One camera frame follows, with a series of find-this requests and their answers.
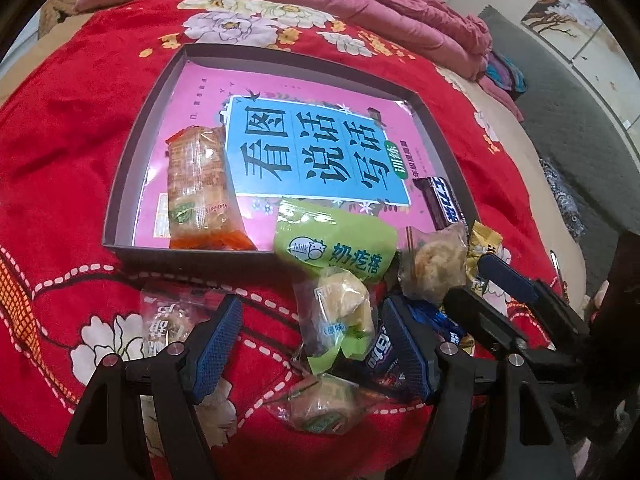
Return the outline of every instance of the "green snack wrapper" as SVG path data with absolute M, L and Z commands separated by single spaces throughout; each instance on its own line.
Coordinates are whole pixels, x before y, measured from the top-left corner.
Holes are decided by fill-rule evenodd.
M 398 232 L 375 216 L 358 215 L 302 200 L 283 199 L 273 247 L 310 272 L 324 267 L 350 270 L 376 283 L 396 254 Z
M 349 359 L 364 359 L 376 330 L 362 282 L 382 278 L 397 244 L 396 229 L 378 218 L 300 200 L 280 202 L 273 245 L 308 276 L 294 283 L 294 291 L 314 374 L 328 370 L 340 350 Z

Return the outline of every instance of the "gray floor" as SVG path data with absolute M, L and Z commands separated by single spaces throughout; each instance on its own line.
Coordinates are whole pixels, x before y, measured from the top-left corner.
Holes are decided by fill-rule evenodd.
M 497 10 L 480 17 L 494 49 L 523 72 L 529 89 L 516 102 L 542 157 L 551 158 L 576 199 L 586 227 L 580 247 L 587 293 L 606 279 L 618 235 L 640 232 L 640 173 L 616 127 L 591 93 L 560 60 Z

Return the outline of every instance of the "metal screw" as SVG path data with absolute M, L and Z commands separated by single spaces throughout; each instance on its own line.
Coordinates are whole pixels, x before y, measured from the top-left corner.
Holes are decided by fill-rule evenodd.
M 458 353 L 458 347 L 453 343 L 442 343 L 440 345 L 440 351 L 446 355 L 455 355 Z
M 519 354 L 509 354 L 509 362 L 513 366 L 522 366 L 524 364 L 524 359 Z
M 167 346 L 166 352 L 169 355 L 180 355 L 184 352 L 184 343 L 182 341 L 174 341 Z
M 119 361 L 118 354 L 107 354 L 102 358 L 102 364 L 104 366 L 112 367 Z

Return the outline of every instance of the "chocolate wrapper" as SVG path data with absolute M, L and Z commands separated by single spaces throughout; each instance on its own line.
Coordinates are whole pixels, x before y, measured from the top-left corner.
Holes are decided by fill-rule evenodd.
M 465 216 L 453 194 L 449 183 L 440 176 L 428 176 L 426 178 L 414 179 L 414 186 L 417 187 L 427 203 L 433 225 L 437 230 L 449 227 L 451 224 L 462 221 L 465 230 L 468 232 Z

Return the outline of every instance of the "dotted line pattern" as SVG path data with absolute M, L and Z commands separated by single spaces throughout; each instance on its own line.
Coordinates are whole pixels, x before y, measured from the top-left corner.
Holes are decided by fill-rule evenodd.
M 544 331 L 544 329 L 539 325 L 539 323 L 537 322 L 536 318 L 534 318 L 531 314 L 529 314 L 528 312 L 516 312 L 513 316 L 511 316 L 511 321 L 513 321 L 514 319 L 516 319 L 517 317 L 526 317 L 527 320 L 534 326 L 536 327 L 538 330 L 540 330 L 540 333 L 542 334 L 543 339 L 547 342 L 547 343 L 551 343 L 551 339 L 548 338 L 548 336 L 546 335 L 546 332 Z
M 418 404 L 412 404 L 411 406 L 403 406 L 402 408 L 391 408 L 389 410 L 375 410 L 372 413 L 374 415 L 397 415 L 398 413 L 412 412 L 413 410 L 421 410 L 426 404 L 419 402 Z
M 29 283 L 29 280 L 27 279 L 27 277 L 25 277 L 24 272 L 20 269 L 20 266 L 16 263 L 14 257 L 11 256 L 9 251 L 5 247 L 0 246 L 0 252 L 4 254 L 4 257 L 6 258 L 6 260 L 9 261 L 9 263 L 11 263 L 11 265 L 15 269 L 16 274 L 18 274 L 20 276 L 20 279 L 24 282 L 24 285 L 27 286 L 27 288 L 31 288 L 31 283 Z M 35 297 L 35 293 L 31 291 L 32 301 L 34 297 Z M 35 316 L 34 316 L 34 319 L 35 319 L 36 327 L 38 328 L 38 330 L 40 330 L 45 336 L 47 336 L 48 334 L 47 330 L 40 324 L 40 322 Z M 31 362 L 31 365 L 33 365 L 33 367 L 36 368 L 38 373 L 44 379 L 47 386 L 51 389 L 53 395 L 56 397 L 57 400 L 60 401 L 60 404 L 62 405 L 62 407 L 66 409 L 71 415 L 73 415 L 75 412 L 75 409 L 71 405 L 67 405 L 67 403 L 65 402 L 66 399 L 64 398 L 62 391 L 60 391 L 55 385 L 51 383 L 51 380 L 49 379 L 49 377 L 47 377 L 48 373 L 45 374 L 45 371 L 33 359 L 31 353 L 28 350 L 23 349 L 20 343 L 15 340 L 14 330 L 12 329 L 9 323 L 9 320 L 4 316 L 4 313 L 2 312 L 2 310 L 0 310 L 0 320 L 4 322 L 4 326 L 7 328 L 7 331 L 9 333 L 9 338 L 11 339 L 11 344 L 14 346 L 15 351 L 17 351 L 20 354 L 23 354 Z
M 51 383 L 49 378 L 45 375 L 44 370 L 33 359 L 31 354 L 29 353 L 29 351 L 24 350 L 20 346 L 20 343 L 18 343 L 15 340 L 15 338 L 14 338 L 14 330 L 11 328 L 11 326 L 9 324 L 9 320 L 4 316 L 4 314 L 2 313 L 1 310 L 0 310 L 0 320 L 2 320 L 2 322 L 4 322 L 4 326 L 6 327 L 6 329 L 9 332 L 9 338 L 11 338 L 11 344 L 14 346 L 15 351 L 17 351 L 18 354 L 23 354 L 30 361 L 30 363 L 33 365 L 33 367 L 36 368 L 38 373 L 42 376 L 44 381 L 47 383 L 47 386 L 51 389 L 51 391 L 52 391 L 53 395 L 56 397 L 56 399 L 60 401 L 60 404 L 62 404 L 62 407 L 65 408 L 69 413 L 71 413 L 71 415 L 73 415 L 75 410 L 71 406 L 67 406 L 66 405 L 66 402 L 65 402 L 63 394 L 59 391 L 58 388 L 56 388 Z M 40 322 L 38 320 L 36 320 L 36 325 L 37 325 L 38 329 L 40 329 L 44 335 L 47 335 L 47 330 L 43 326 L 40 325 Z
M 268 392 L 262 394 L 258 398 L 258 400 L 256 400 L 254 402 L 253 407 L 249 408 L 248 410 L 246 410 L 246 412 L 244 412 L 244 417 L 241 418 L 240 420 L 238 420 L 238 430 L 239 430 L 240 428 L 242 428 L 242 426 L 244 426 L 244 422 L 250 416 L 252 416 L 258 408 L 260 408 L 264 404 L 265 400 L 271 399 L 271 397 L 273 397 L 277 392 L 281 391 L 287 385 L 287 383 L 289 383 L 289 381 L 293 378 L 293 371 L 291 370 L 291 365 L 289 364 L 289 362 L 284 360 L 283 357 L 280 354 L 277 354 L 276 352 L 271 351 L 270 349 L 268 349 L 265 346 L 260 346 L 260 345 L 256 344 L 255 341 L 252 341 L 251 339 L 248 339 L 248 338 L 245 338 L 245 337 L 238 336 L 238 341 L 241 341 L 242 344 L 244 344 L 244 346 L 246 346 L 248 348 L 257 349 L 257 351 L 260 352 L 261 354 L 266 355 L 266 356 L 270 356 L 274 361 L 276 361 L 277 363 L 282 364 L 283 368 L 285 370 L 287 370 L 287 373 L 284 376 L 284 380 L 282 380 L 278 384 L 276 384 L 273 387 L 273 389 L 271 389 Z
M 58 276 L 53 280 L 46 280 L 44 282 L 38 283 L 35 287 L 33 287 L 31 299 L 34 300 L 36 297 L 36 293 L 40 292 L 43 288 L 47 288 L 52 285 L 59 285 L 60 283 L 64 283 L 67 280 L 70 280 L 72 277 L 77 276 L 78 274 L 84 274 L 86 272 L 89 272 L 90 270 L 106 270 L 107 272 L 113 272 L 113 266 L 101 264 L 85 264 L 79 267 L 74 267 L 69 272 L 66 272 L 64 276 Z
M 233 292 L 238 296 L 242 296 L 243 298 L 250 298 L 256 303 L 261 303 L 272 310 L 277 310 L 279 313 L 290 317 L 295 322 L 300 322 L 300 318 L 298 317 L 298 314 L 296 314 L 295 312 L 292 312 L 288 308 L 284 308 L 283 306 L 277 306 L 275 303 L 273 303 L 273 301 L 265 300 L 259 294 L 249 293 L 244 288 L 234 289 L 232 286 L 225 285 L 223 283 L 217 283 L 211 280 L 205 282 L 200 278 L 190 278 L 189 276 L 181 276 L 180 274 L 176 275 L 176 274 L 169 274 L 169 273 L 142 271 L 137 274 L 129 275 L 130 280 L 137 280 L 139 278 L 165 278 L 167 280 L 178 280 L 179 282 L 193 283 L 194 285 L 206 285 L 213 288 L 221 288 L 222 290 L 226 290 L 227 292 Z
M 23 280 L 27 288 L 31 288 L 31 284 L 29 283 L 29 280 L 27 280 L 27 278 L 24 277 L 24 272 L 20 270 L 20 266 L 17 263 L 15 263 L 15 259 L 11 256 L 9 251 L 7 251 L 4 247 L 0 246 L 0 252 L 4 254 L 4 256 L 9 261 L 9 263 L 11 263 L 12 266 L 14 266 L 15 272 L 20 276 L 20 279 Z

